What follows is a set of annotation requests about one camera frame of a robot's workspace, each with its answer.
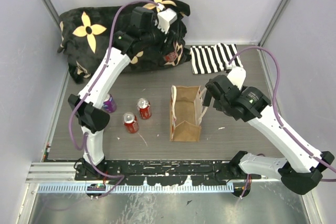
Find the brown canvas bag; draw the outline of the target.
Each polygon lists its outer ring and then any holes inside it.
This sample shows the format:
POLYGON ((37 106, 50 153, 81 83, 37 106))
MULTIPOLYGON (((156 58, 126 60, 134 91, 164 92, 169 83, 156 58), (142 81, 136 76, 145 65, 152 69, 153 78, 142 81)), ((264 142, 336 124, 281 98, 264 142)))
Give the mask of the brown canvas bag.
POLYGON ((170 141, 198 142, 201 122, 207 111, 203 106, 206 89, 200 86, 171 86, 170 141))

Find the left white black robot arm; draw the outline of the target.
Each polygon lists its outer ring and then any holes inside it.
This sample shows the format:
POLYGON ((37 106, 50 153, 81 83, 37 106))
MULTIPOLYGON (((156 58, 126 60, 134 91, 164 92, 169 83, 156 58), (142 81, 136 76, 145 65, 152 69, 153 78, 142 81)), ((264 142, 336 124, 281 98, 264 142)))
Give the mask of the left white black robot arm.
POLYGON ((105 174, 103 153, 103 132, 110 116, 102 110, 103 102, 120 73, 130 64, 132 58, 147 47, 162 52, 170 28, 178 14, 171 8, 159 7, 159 12, 136 7, 130 22, 124 30, 111 29, 106 54, 87 85, 77 94, 70 95, 68 103, 72 108, 69 123, 78 119, 83 132, 83 159, 86 173, 93 180, 105 174))

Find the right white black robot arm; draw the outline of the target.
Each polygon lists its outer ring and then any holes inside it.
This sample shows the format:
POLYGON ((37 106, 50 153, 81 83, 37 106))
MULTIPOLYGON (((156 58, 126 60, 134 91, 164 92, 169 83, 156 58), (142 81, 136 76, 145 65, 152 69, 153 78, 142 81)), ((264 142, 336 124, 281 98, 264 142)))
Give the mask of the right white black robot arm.
POLYGON ((311 146, 287 123, 282 121, 269 98, 255 87, 244 86, 245 79, 219 75, 205 85, 203 105, 242 120, 257 129, 283 155, 271 158, 239 151, 229 162, 232 176, 263 175, 280 180, 290 191, 305 195, 323 180, 335 156, 311 146))

